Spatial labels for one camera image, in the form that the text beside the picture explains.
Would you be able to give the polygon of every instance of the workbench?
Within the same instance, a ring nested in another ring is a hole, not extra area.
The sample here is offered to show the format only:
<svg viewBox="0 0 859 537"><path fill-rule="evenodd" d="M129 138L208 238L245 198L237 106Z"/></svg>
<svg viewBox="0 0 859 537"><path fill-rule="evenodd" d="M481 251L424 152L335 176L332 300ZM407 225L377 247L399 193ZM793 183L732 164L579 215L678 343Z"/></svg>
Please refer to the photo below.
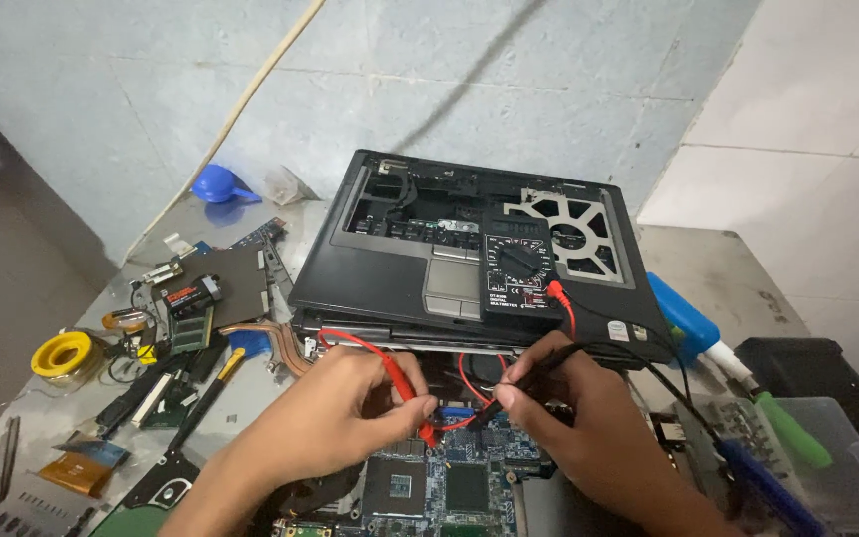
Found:
<svg viewBox="0 0 859 537"><path fill-rule="evenodd" d="M226 248L279 216L287 223L287 234L280 239L278 250L291 277L296 279L327 209L326 201L300 201L287 207L266 201L205 210L203 201L186 197L138 245L121 273L94 300L77 326L100 329L102 315L126 307L131 292L127 282L173 256L162 239L175 232L191 244L205 241L212 247ZM638 226L636 231L646 269L660 275L715 321L731 347L748 336L809 336L800 317L737 234L661 226ZM185 444L184 452L192 461L203 463L292 383L289 377L281 379L280 375L267 371L271 359L270 354L258 355L246 361L243 371L234 376ZM659 367L676 385L682 384L677 370ZM727 392L723 377L714 366L699 365L695 369L690 375L694 393ZM673 402L649 372L630 372L629 377L650 408L663 410ZM37 471L55 460L59 452L52 446L64 442L77 428L88 432L93 428L93 422L89 423L94 416L126 388L93 379L62 397L62 392L33 377L0 418L0 446L7 419L22 418L15 474ZM173 430L138 430L130 423L122 426L112 442L132 455L115 470L102 500L98 501L104 506L99 507L83 534L93 529L161 457L172 436ZM2 457L0 449L0 472ZM535 483L537 491L526 493L531 537L564 534L564 525L553 521L554 516L564 516L555 503L558 493L547 488L555 486L557 481L554 478L551 482Z"/></svg>

